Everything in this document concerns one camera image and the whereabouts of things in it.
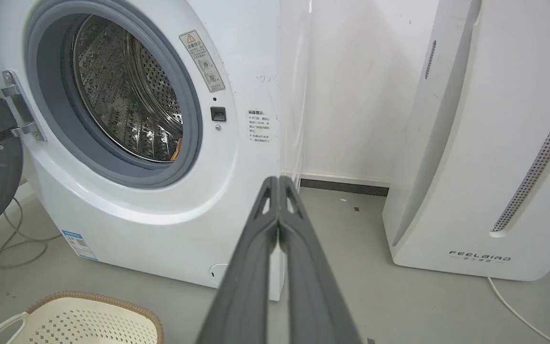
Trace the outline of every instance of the brown woven basket rim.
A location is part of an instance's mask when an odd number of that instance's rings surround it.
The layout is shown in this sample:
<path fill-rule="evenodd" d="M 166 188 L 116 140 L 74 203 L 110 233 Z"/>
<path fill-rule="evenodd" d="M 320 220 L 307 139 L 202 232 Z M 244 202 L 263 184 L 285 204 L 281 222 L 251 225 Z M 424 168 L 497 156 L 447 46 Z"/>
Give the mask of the brown woven basket rim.
<path fill-rule="evenodd" d="M 38 308 L 42 307 L 46 303 L 49 303 L 50 301 L 56 300 L 56 299 L 63 299 L 63 298 L 75 298 L 75 299 L 85 299 L 90 301 L 96 301 L 96 302 L 102 302 L 107 303 L 110 305 L 114 305 L 120 308 L 127 309 L 131 312 L 138 313 L 140 315 L 145 316 L 148 318 L 156 327 L 157 329 L 157 344 L 164 344 L 164 331 L 162 330 L 162 324 L 160 322 L 160 319 L 157 317 L 156 314 L 153 313 L 153 311 L 150 311 L 149 309 L 146 309 L 144 307 L 141 307 L 139 305 L 135 305 L 135 303 L 130 303 L 128 301 L 112 298 L 111 296 L 105 296 L 101 294 L 94 294 L 93 292 L 86 292 L 86 291 L 60 291 L 55 292 L 55 294 L 46 296 L 43 299 L 40 299 L 37 301 L 34 305 L 29 307 L 27 309 L 27 313 L 31 314 L 34 311 L 36 311 Z"/>

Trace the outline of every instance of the instruction label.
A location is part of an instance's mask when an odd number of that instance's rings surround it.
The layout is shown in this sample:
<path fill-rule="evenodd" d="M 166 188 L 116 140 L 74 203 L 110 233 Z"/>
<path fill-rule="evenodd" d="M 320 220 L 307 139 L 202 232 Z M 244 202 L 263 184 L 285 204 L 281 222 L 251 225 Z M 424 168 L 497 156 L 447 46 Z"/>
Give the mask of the instruction label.
<path fill-rule="evenodd" d="M 203 79 L 207 84 L 210 92 L 220 91 L 224 89 L 224 82 L 220 77 L 220 72 L 213 64 L 212 57 L 209 55 L 207 48 L 203 45 L 203 41 L 196 31 L 190 31 L 180 35 L 181 43 L 184 43 L 186 50 L 194 59 L 194 63 L 199 68 Z"/>
<path fill-rule="evenodd" d="M 271 141 L 271 119 L 263 111 L 247 111 L 247 128 L 249 140 L 252 142 Z"/>
<path fill-rule="evenodd" d="M 70 246 L 72 246 L 72 248 L 74 249 L 77 255 L 87 259 L 98 260 L 96 259 L 94 253 L 92 253 L 92 251 L 86 244 L 82 235 L 79 235 L 78 233 L 68 232 L 68 231 L 63 231 L 63 235 L 65 236 L 65 239 L 67 239 L 67 242 L 69 242 Z"/>

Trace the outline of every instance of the side vent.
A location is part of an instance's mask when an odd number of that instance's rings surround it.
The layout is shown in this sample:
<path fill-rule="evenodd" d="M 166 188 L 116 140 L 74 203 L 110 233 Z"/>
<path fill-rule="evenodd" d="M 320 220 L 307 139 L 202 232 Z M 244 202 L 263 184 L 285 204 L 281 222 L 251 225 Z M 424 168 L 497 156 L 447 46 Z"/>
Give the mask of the side vent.
<path fill-rule="evenodd" d="M 428 60 L 428 67 L 426 67 L 426 80 L 428 80 L 428 74 L 430 74 L 430 66 L 432 65 L 432 59 L 434 59 L 434 50 L 436 50 L 436 40 L 432 42 L 432 52 L 430 53 L 430 59 Z"/>
<path fill-rule="evenodd" d="M 523 201 L 526 199 L 526 197 L 528 197 L 528 194 L 532 190 L 532 187 L 536 184 L 536 181 L 542 174 L 544 167 L 549 162 L 549 159 L 550 132 L 546 140 L 544 140 L 543 146 L 541 147 L 539 154 L 537 155 L 536 159 L 534 159 L 534 163 L 530 167 L 528 174 L 526 174 L 526 178 L 524 178 L 521 182 L 519 189 L 517 189 L 517 192 L 515 192 L 513 199 L 510 200 L 510 202 L 506 206 L 506 209 L 504 209 L 504 212 L 494 225 L 494 228 L 491 229 L 492 232 L 500 232 L 504 228 L 506 228 L 511 218 L 513 218 L 513 215 L 515 215 L 519 207 L 521 207 Z"/>

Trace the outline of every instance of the cream plastic basket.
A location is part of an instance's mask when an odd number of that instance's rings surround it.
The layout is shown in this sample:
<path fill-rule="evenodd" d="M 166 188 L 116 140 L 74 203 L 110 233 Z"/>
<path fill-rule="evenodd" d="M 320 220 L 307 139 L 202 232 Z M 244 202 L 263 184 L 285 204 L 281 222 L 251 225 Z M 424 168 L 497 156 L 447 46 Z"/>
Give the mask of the cream plastic basket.
<path fill-rule="evenodd" d="M 133 303 L 82 291 L 39 300 L 0 324 L 0 333 L 22 325 L 9 344 L 162 344 L 159 318 Z"/>

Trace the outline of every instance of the metal hinge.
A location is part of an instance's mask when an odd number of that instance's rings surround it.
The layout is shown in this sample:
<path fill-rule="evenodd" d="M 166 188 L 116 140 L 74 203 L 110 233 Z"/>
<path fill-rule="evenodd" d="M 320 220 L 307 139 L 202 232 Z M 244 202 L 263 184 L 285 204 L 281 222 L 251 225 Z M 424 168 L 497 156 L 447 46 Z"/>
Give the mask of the metal hinge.
<path fill-rule="evenodd" d="M 2 72 L 6 87 L 0 88 L 0 99 L 5 100 L 9 107 L 14 107 L 18 111 L 21 123 L 18 126 L 9 130 L 7 135 L 1 137 L 21 137 L 24 135 L 32 134 L 39 141 L 46 141 L 46 138 L 42 134 L 42 130 L 35 122 L 33 114 L 29 110 L 26 101 L 22 94 L 22 88 L 18 84 L 18 78 L 13 70 L 4 70 Z"/>

